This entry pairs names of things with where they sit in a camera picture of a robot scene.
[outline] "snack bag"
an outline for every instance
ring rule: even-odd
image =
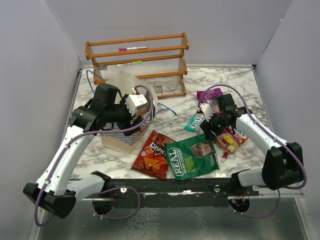
[[[165,144],[174,142],[170,137],[153,131],[131,169],[166,181],[168,163],[165,156]]]
[[[197,135],[165,144],[165,155],[177,180],[185,180],[219,169],[212,141]]]
[[[204,91],[197,91],[196,98],[199,100],[203,93],[204,93]],[[214,114],[221,114],[222,112],[219,109],[218,100],[217,100],[217,97],[220,97],[221,95],[223,95],[221,89],[214,88],[213,90],[208,91],[203,96],[201,103],[202,104],[210,104]]]
[[[216,142],[219,143],[224,150],[233,154],[249,137],[244,135],[240,130],[231,128],[228,126],[220,136],[216,139]]]
[[[195,132],[204,120],[205,116],[202,113],[196,112],[191,120],[185,125],[184,129],[189,132]]]

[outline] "gray wall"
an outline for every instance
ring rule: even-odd
[[[43,0],[0,7],[0,239],[27,239],[23,195],[58,149],[79,58]]]
[[[302,145],[305,201],[320,236],[319,23],[319,0],[294,0],[256,73],[275,132]]]
[[[83,64],[85,42],[186,32],[188,64],[257,64],[292,0],[47,0]]]

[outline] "pink marker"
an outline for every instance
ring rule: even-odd
[[[222,158],[221,158],[221,162],[224,162],[227,159],[228,155],[229,155],[229,153],[227,151],[225,151]]]
[[[138,49],[148,49],[147,46],[137,46],[137,47],[119,47],[119,51],[127,51],[127,50],[138,50]]]

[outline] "gray floor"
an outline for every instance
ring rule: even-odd
[[[248,213],[262,215],[275,198],[254,198]],[[113,210],[124,216],[131,209]],[[305,240],[294,198],[283,198],[279,211],[267,219],[248,219],[229,208],[142,208],[127,220],[100,220],[91,201],[76,204],[65,219],[54,218],[40,231],[41,240]]]

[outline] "marble surface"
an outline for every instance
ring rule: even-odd
[[[164,79],[153,78],[148,80],[153,85],[162,85],[163,93],[174,93],[181,91],[178,78],[169,77]],[[251,68],[192,68],[188,69],[188,74],[184,76],[187,95],[185,97],[175,97],[160,99],[159,102],[176,111],[174,116],[170,111],[163,111],[157,114],[150,128],[144,135],[142,141],[137,145],[132,154],[128,155],[117,150],[105,147],[101,143],[99,136],[95,137],[87,149],[84,151],[77,163],[71,178],[82,179],[89,176],[93,171],[100,171],[113,179],[146,179],[150,178],[140,172],[131,170],[137,155],[141,151],[144,143],[151,134],[152,130],[180,141],[195,136],[194,132],[184,129],[187,122],[196,112],[197,91],[204,91],[214,84],[228,84],[235,87],[245,98],[249,108],[257,118],[269,127],[269,121],[265,112],[258,86]],[[221,88],[223,93],[231,93],[226,87]],[[242,106],[240,98],[232,94],[238,106]],[[76,94],[74,108],[84,105],[93,97],[84,70]],[[232,173],[261,167],[264,163],[264,155],[257,146],[249,139],[234,154],[229,154],[227,159],[221,162],[224,149],[215,144],[217,160],[220,170],[200,176],[199,178],[226,178]],[[167,178],[175,178],[169,168]]]

